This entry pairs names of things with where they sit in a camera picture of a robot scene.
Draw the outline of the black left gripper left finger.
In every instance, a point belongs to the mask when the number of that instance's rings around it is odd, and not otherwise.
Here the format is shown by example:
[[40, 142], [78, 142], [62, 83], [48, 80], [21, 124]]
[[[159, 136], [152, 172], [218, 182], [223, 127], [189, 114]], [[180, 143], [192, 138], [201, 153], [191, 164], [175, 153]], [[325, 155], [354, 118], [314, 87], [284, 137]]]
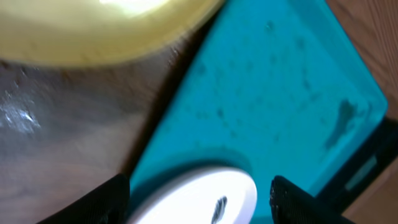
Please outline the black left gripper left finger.
[[120, 224], [129, 193], [129, 180], [118, 174], [39, 224]]

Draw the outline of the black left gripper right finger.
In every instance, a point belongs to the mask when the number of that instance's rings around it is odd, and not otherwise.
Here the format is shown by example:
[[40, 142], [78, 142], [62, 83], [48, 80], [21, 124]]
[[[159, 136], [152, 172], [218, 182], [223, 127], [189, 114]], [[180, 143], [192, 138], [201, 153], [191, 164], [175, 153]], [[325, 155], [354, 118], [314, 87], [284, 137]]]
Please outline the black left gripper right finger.
[[353, 224], [279, 175], [271, 182], [269, 204], [275, 224]]

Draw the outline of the pink-rimmed white plate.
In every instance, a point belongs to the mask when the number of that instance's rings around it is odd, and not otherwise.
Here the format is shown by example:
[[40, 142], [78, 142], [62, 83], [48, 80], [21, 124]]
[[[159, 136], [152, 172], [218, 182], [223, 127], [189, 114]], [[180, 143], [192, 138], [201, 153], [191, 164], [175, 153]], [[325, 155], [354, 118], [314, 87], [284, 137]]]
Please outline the pink-rimmed white plate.
[[133, 210], [127, 222], [249, 223], [256, 204], [256, 184], [248, 173], [232, 167], [206, 167], [161, 185]]

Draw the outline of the yellow plate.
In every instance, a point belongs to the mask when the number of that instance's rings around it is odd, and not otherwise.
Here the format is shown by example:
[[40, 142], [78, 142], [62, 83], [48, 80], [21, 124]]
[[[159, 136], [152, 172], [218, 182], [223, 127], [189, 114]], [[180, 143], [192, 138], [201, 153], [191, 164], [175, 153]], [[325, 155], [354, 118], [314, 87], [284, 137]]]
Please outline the yellow plate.
[[222, 0], [1, 0], [1, 58], [52, 67], [109, 65], [197, 30]]

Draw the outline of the black rectangular tray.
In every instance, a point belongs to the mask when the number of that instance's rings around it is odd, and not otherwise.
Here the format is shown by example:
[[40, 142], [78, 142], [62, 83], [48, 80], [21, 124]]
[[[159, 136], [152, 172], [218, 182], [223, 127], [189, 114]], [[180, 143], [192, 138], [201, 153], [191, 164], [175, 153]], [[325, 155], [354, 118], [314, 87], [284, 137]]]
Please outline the black rectangular tray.
[[342, 213], [396, 158], [397, 121], [385, 117], [316, 199]]

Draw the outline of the teal plastic tray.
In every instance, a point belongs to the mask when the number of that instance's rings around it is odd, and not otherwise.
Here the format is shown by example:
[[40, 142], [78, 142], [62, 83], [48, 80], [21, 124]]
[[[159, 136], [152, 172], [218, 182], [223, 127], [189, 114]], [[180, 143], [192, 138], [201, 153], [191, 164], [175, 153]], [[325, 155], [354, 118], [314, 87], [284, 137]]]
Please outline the teal plastic tray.
[[382, 121], [387, 100], [325, 1], [228, 1], [157, 125], [131, 205], [186, 169], [254, 179], [254, 223], [270, 223], [271, 180], [318, 194]]

